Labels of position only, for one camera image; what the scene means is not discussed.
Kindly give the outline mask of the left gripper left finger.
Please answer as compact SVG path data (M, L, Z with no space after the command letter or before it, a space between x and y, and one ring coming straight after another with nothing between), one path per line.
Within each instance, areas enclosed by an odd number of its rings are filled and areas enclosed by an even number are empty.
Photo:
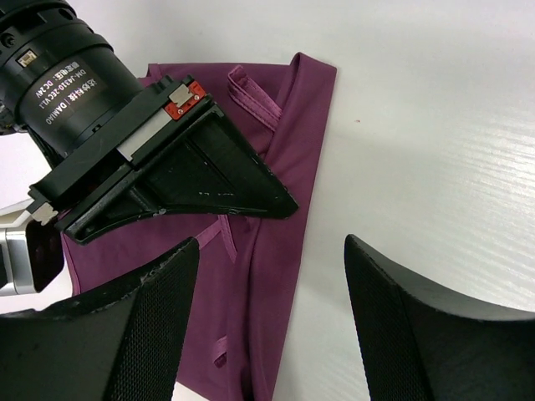
M190 238L78 296L2 315L2 399L171 399L198 264Z

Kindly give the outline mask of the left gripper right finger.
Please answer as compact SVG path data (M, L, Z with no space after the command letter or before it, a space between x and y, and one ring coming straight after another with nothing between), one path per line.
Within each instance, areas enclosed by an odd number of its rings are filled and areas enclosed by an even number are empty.
M532 400L533 312L451 290L355 235L344 268L373 400Z

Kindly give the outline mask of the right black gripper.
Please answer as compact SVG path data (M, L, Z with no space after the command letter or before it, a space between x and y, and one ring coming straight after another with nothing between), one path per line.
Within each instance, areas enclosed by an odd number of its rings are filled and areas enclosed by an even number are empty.
M59 156L31 209L71 209L77 243L159 214L283 219L296 200L192 77L145 88L97 74L47 75L28 90L28 128Z

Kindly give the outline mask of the purple cloth napkin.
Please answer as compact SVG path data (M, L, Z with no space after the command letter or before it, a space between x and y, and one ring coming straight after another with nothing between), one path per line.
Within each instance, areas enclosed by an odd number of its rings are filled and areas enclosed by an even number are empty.
M87 246L64 240L74 294L119 277L189 236L200 245L178 381L210 400L273 397L303 252L336 70L298 53L288 65L151 64L143 84L193 76L298 203L288 219L176 215Z

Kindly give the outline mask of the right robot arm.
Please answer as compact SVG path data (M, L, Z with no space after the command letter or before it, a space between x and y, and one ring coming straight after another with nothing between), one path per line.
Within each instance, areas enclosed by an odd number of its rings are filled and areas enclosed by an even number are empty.
M298 208L196 80L141 84L65 1L1 4L1 131L29 133L52 166L32 218L79 244L165 214Z

